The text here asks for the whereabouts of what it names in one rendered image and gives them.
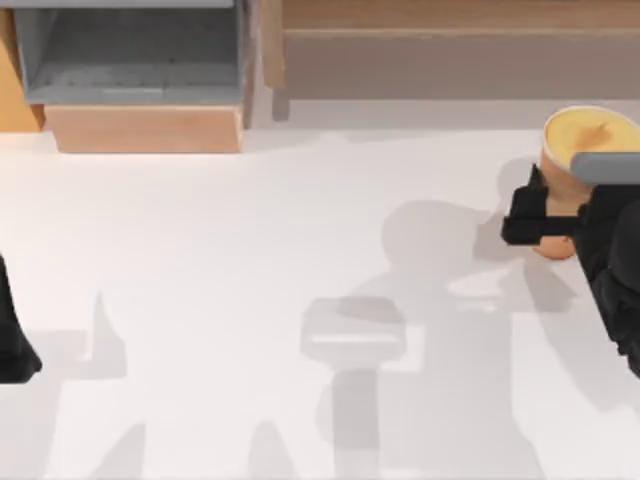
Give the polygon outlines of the orange cup with yellow inside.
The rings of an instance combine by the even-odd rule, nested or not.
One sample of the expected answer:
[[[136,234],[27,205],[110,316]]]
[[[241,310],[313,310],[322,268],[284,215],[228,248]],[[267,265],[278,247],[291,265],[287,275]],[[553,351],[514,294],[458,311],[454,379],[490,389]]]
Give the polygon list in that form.
[[[578,105],[551,115],[544,125],[539,161],[548,188],[546,213],[574,216],[590,199],[593,187],[570,173],[575,154],[627,151],[640,151],[640,125],[619,112]]]

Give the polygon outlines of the wooden open shelf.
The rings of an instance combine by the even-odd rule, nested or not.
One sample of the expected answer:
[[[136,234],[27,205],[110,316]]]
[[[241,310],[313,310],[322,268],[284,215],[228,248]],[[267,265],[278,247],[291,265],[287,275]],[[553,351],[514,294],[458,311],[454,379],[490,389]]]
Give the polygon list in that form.
[[[290,100],[640,100],[640,0],[255,0]]]

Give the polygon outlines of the pale wooden drawer front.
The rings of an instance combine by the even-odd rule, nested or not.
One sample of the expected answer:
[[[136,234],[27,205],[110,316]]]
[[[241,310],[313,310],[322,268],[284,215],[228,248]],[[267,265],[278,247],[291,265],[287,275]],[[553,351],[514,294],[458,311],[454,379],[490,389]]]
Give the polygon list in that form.
[[[45,116],[64,153],[237,153],[244,133],[239,106],[49,104]]]

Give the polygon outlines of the wooden cupboard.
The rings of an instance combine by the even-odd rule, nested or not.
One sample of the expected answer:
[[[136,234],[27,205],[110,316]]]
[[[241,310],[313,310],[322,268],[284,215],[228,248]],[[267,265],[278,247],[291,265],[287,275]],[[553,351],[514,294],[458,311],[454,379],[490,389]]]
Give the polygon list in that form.
[[[43,106],[24,99],[13,12],[0,8],[0,133],[36,133],[44,122]]]

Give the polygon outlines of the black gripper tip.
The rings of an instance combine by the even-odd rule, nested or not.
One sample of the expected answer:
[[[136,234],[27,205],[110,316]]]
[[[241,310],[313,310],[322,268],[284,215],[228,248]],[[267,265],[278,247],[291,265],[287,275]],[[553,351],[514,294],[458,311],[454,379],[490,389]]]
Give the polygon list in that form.
[[[42,366],[19,323],[6,264],[0,255],[0,385],[27,383]]]

